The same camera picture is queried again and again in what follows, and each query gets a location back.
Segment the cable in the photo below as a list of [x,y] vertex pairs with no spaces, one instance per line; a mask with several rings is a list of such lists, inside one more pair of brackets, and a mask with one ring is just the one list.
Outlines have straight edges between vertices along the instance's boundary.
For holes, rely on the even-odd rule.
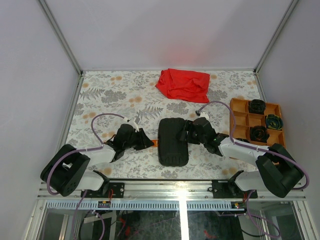
[[110,192],[110,190],[109,190],[109,193],[108,193],[108,196],[109,196],[109,202],[110,202],[110,204],[111,204],[111,199],[113,198],[113,196],[114,196],[114,190],[111,188],[111,192]]
[[303,190],[303,189],[305,189],[305,188],[307,188],[307,187],[309,186],[309,183],[310,183],[309,175],[308,175],[308,173],[306,172],[306,170],[305,170],[299,163],[297,163],[297,162],[295,162],[294,160],[292,160],[292,159],[290,159],[290,158],[288,158],[288,157],[286,157],[286,156],[284,156],[284,155],[282,155],[282,154],[279,154],[279,153],[277,153],[277,152],[270,151],[270,150],[267,150],[267,149],[262,149],[262,148],[256,148],[256,147],[254,147],[254,146],[242,144],[240,141],[235,140],[235,139],[233,138],[233,134],[234,134],[234,132],[235,132],[235,130],[236,130],[236,117],[235,117],[233,111],[231,110],[231,108],[230,108],[227,104],[225,104],[224,102],[222,102],[222,101],[210,101],[210,102],[206,103],[205,105],[203,105],[203,106],[202,106],[199,110],[197,110],[196,112],[200,112],[202,109],[204,109],[204,108],[205,108],[207,105],[209,105],[209,104],[216,104],[216,103],[222,104],[222,105],[226,106],[226,107],[228,108],[228,110],[230,111],[230,114],[231,114],[232,119],[233,119],[233,128],[232,128],[232,130],[231,130],[231,132],[230,132],[230,136],[229,136],[229,137],[230,137],[230,140],[231,140],[231,142],[232,142],[233,144],[236,144],[236,145],[238,145],[238,146],[245,147],[245,148],[247,148],[247,149],[252,149],[252,150],[256,150],[256,151],[261,151],[261,152],[264,152],[264,153],[268,153],[268,154],[272,154],[272,155],[278,156],[278,157],[284,159],[285,161],[287,161],[287,162],[295,165],[298,169],[300,169],[301,172],[303,172],[303,174],[304,174],[304,176],[305,176],[305,185],[304,185],[304,186],[301,186],[301,187],[296,187],[296,188],[293,188],[293,189],[294,189],[294,190]]
[[125,226],[126,226],[126,222],[127,222],[127,219],[128,219],[128,211],[126,212],[126,214],[127,214],[126,220],[125,220],[125,222],[123,223],[123,226],[122,226],[121,230],[119,231],[118,235],[116,236],[116,239],[119,238],[120,233],[122,232],[122,230],[123,230],[123,229],[125,228]]
[[[273,239],[278,239],[278,238],[281,238],[281,232],[280,232],[280,229],[278,228],[277,225],[275,225],[272,221],[270,221],[269,219],[266,219],[265,217],[262,217],[262,216],[258,216],[258,215],[254,215],[254,214],[251,214],[250,211],[249,211],[249,199],[251,197],[251,194],[254,192],[255,190],[251,190],[249,195],[248,195],[248,198],[246,200],[246,213],[248,214],[251,222],[256,226],[256,228],[262,232],[263,234],[265,234],[266,236],[270,237],[270,238],[273,238]],[[267,223],[269,223],[270,225],[274,226],[274,228],[278,231],[278,235],[272,235],[266,231],[264,231],[261,227],[258,226],[258,224],[256,223],[256,221],[254,221],[254,218],[255,217],[256,219],[261,219],[261,220],[265,220]]]
[[247,200],[247,198],[248,198],[248,194],[247,194],[247,192],[245,192],[245,193],[243,194],[242,203],[245,203],[245,201]]
[[97,116],[95,116],[92,121],[91,121],[91,130],[93,132],[93,134],[96,136],[96,138],[99,140],[99,142],[101,143],[101,146],[98,146],[98,147],[92,147],[92,148],[84,148],[84,149],[76,149],[76,150],[73,150],[73,151],[70,151],[68,153],[66,153],[65,155],[63,155],[62,157],[59,158],[58,161],[56,161],[56,163],[53,165],[53,167],[51,168],[49,174],[48,174],[48,178],[46,180],[46,189],[48,190],[48,192],[51,194],[51,195],[58,195],[59,193],[58,192],[53,192],[51,191],[50,189],[50,180],[51,180],[51,177],[52,177],[52,174],[54,173],[55,169],[57,168],[57,166],[68,156],[72,155],[72,154],[75,154],[75,153],[80,153],[80,152],[87,152],[87,151],[94,151],[94,150],[100,150],[100,149],[103,149],[104,147],[104,142],[102,141],[102,139],[98,136],[98,134],[96,133],[95,129],[94,129],[94,121],[98,118],[98,117],[101,117],[101,116],[106,116],[106,115],[113,115],[113,116],[117,116],[117,117],[120,117],[122,119],[124,119],[125,117],[124,116],[121,116],[119,114],[116,114],[116,113],[101,113]]
[[[270,151],[270,150],[267,150],[267,149],[256,148],[256,147],[254,147],[254,146],[242,144],[242,143],[240,143],[239,141],[235,140],[235,139],[233,138],[233,134],[234,134],[234,132],[235,132],[235,130],[236,130],[236,117],[235,117],[233,111],[231,110],[231,108],[230,108],[227,104],[225,104],[224,102],[222,102],[222,101],[210,101],[210,102],[206,103],[205,105],[203,105],[199,110],[197,110],[197,111],[195,111],[195,112],[196,112],[197,114],[200,113],[200,111],[201,111],[202,109],[204,109],[207,105],[212,104],[212,103],[222,104],[222,105],[224,105],[224,106],[226,106],[226,107],[228,108],[228,110],[229,110],[229,112],[230,112],[230,114],[231,114],[231,116],[232,116],[232,119],[233,119],[233,128],[232,128],[232,130],[231,130],[231,132],[230,132],[230,136],[229,136],[229,137],[230,137],[230,140],[231,140],[231,142],[232,142],[233,144],[236,144],[236,145],[238,145],[238,146],[245,147],[245,148],[248,148],[248,149],[256,150],[256,151],[261,151],[261,152],[264,152],[264,153],[269,153],[269,154],[278,156],[278,157],[284,159],[285,161],[288,161],[289,163],[291,163],[291,164],[295,165],[297,168],[299,168],[299,169],[301,170],[301,172],[303,172],[303,174],[305,175],[305,185],[304,185],[304,186],[301,186],[301,187],[296,187],[296,188],[293,188],[293,189],[294,189],[294,190],[303,190],[303,189],[305,189],[305,188],[307,188],[307,187],[309,186],[310,178],[309,178],[308,173],[306,172],[306,170],[305,170],[300,164],[298,164],[298,163],[295,162],[294,160],[292,160],[292,159],[290,159],[290,158],[288,158],[288,157],[286,157],[286,156],[284,156],[284,155],[282,155],[282,154],[279,154],[279,153],[277,153],[277,152],[273,152],[273,151]],[[254,191],[255,191],[255,190],[251,190],[250,193],[249,193],[249,195],[248,195],[248,197],[247,197],[247,199],[246,199],[246,208],[247,208],[246,210],[247,210],[248,216],[250,217],[251,222],[258,228],[259,231],[261,231],[262,233],[264,233],[266,236],[268,236],[268,237],[270,237],[270,238],[280,238],[280,237],[281,237],[280,229],[279,229],[273,222],[271,222],[270,220],[268,220],[268,219],[266,219],[266,218],[264,218],[264,217],[257,216],[257,215],[254,215],[254,214],[251,214],[251,213],[250,213],[250,211],[249,211],[249,199],[250,199],[250,197],[251,197],[251,194],[252,194]],[[241,213],[241,214],[225,214],[225,215],[223,215],[223,216],[243,216],[243,215],[245,215],[245,214],[244,214],[244,213]],[[274,226],[275,229],[278,231],[279,234],[278,234],[278,235],[271,235],[271,234],[265,232],[265,231],[264,231],[261,227],[259,227],[258,224],[254,221],[253,217],[258,218],[258,219],[265,220],[266,222],[268,222],[269,224],[271,224],[272,226]]]
[[264,234],[261,234],[261,235],[253,235],[253,234],[250,234],[248,232],[246,232],[245,230],[241,229],[241,231],[244,233],[244,234],[247,234],[248,236],[250,237],[253,237],[253,238],[261,238],[264,236]]
[[85,223],[85,218],[88,217],[90,214],[92,214],[92,211],[88,211],[86,213],[86,215],[84,216],[84,218],[82,219],[81,223],[80,223],[80,226],[79,226],[79,232],[78,232],[78,239],[81,240],[81,229],[82,229],[82,226],[84,225]]
[[[84,200],[85,196],[87,195],[87,192],[88,192],[88,190],[84,191],[82,198],[80,199],[80,201],[78,202],[78,204],[76,205],[76,208],[74,210],[74,214],[73,214],[73,218],[72,218],[72,224],[71,224],[71,231],[72,231],[72,235],[73,235],[73,239],[74,240],[77,240],[76,235],[75,235],[76,215],[77,215],[78,208],[80,207],[81,202]],[[102,240],[102,238],[104,237],[104,234],[105,234],[105,221],[102,218],[102,216],[99,213],[97,213],[96,211],[94,212],[94,214],[96,214],[102,221],[102,234],[101,234],[101,236],[99,238],[99,240]]]

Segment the black rubber object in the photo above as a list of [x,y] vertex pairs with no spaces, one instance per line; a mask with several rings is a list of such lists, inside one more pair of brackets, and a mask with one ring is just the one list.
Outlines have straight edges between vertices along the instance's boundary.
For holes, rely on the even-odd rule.
[[188,143],[177,138],[184,128],[183,118],[164,118],[159,123],[158,157],[166,167],[183,167],[189,161]]
[[270,134],[264,126],[250,127],[250,139],[251,141],[266,143]]
[[265,125],[267,129],[281,130],[284,126],[282,119],[274,114],[265,117]]
[[260,99],[253,99],[248,104],[249,113],[263,115],[266,110],[266,103]]

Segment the patterned surface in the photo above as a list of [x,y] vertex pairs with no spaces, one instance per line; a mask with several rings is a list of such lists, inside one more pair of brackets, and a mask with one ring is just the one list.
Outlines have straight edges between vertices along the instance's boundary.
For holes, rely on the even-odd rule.
[[[208,98],[230,103],[231,98],[259,99],[251,71],[206,71],[210,74]],[[197,118],[195,110],[202,104],[167,99],[155,87],[159,71],[89,71],[86,73],[75,108],[67,143],[76,148],[99,145],[90,123],[100,113],[118,113],[128,119],[139,118],[139,127],[147,136],[157,139],[163,118]],[[216,132],[229,133],[229,111],[223,105],[204,109]],[[103,141],[111,138],[124,123],[116,116],[96,120],[95,129]],[[159,163],[156,147],[127,150],[114,163],[93,166],[110,178],[130,179],[226,179],[238,170],[253,171],[255,167],[241,160],[212,155],[203,146],[189,144],[189,162],[184,167],[165,167]]]

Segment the orange tray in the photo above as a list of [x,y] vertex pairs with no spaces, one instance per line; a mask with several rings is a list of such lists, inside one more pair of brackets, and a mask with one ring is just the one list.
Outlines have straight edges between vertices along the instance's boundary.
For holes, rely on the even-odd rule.
[[[272,146],[273,144],[281,144],[286,147],[284,128],[282,130],[268,129],[270,137],[267,139],[266,143],[259,141],[251,141],[250,139],[250,127],[255,126],[266,126],[266,116],[269,114],[274,114],[282,119],[281,108],[278,104],[266,102],[266,107],[264,114],[254,114],[249,113],[250,100],[232,98],[230,102],[230,108],[235,116],[235,131],[233,137],[235,139],[247,139],[251,144],[261,145],[261,146]],[[230,114],[230,131],[234,127],[233,118]]]

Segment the white wall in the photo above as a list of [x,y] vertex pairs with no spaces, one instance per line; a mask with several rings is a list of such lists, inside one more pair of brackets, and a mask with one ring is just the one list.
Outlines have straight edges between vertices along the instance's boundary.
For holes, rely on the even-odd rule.
[[0,239],[22,237],[77,74],[35,0],[0,4]]
[[260,71],[268,102],[281,104],[286,145],[310,175],[306,196],[320,231],[320,1],[302,0]]
[[254,68],[291,0],[47,0],[81,67]]

